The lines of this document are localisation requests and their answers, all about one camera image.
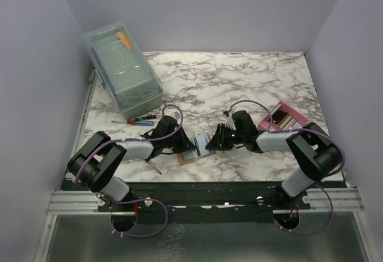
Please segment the tan leather card holder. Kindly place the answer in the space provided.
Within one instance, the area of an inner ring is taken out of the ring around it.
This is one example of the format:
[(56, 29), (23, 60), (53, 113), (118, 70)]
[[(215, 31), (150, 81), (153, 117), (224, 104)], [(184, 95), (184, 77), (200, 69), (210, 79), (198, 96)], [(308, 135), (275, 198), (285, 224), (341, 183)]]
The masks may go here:
[(215, 155), (216, 151), (205, 149), (210, 140), (211, 136), (209, 133), (203, 133), (192, 137), (191, 142), (194, 144), (196, 149), (177, 154), (179, 164), (185, 165), (196, 160)]

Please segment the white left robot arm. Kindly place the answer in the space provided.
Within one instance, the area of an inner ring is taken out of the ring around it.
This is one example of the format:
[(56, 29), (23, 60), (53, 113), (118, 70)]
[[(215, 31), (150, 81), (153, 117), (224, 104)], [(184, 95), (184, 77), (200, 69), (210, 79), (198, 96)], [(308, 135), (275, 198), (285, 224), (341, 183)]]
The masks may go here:
[(112, 139), (103, 131), (96, 132), (67, 164), (75, 182), (82, 183), (93, 193), (102, 193), (112, 198), (119, 211), (132, 206), (133, 197), (129, 186), (115, 176), (124, 160), (149, 160), (166, 154), (178, 154), (196, 149), (182, 126), (171, 116), (165, 115), (157, 126), (139, 138)]

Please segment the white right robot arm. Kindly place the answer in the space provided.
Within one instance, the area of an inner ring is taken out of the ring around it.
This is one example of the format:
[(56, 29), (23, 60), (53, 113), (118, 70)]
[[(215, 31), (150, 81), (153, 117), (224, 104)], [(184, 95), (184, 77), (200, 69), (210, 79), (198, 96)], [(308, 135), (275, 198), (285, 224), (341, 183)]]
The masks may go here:
[(270, 133), (258, 130), (249, 113), (237, 111), (219, 124), (205, 149), (231, 150), (235, 145), (252, 153), (271, 151), (291, 152), (299, 167), (281, 184), (275, 195), (276, 204), (289, 209), (297, 202), (297, 195), (321, 181), (344, 162), (344, 155), (316, 123), (308, 123), (296, 131)]

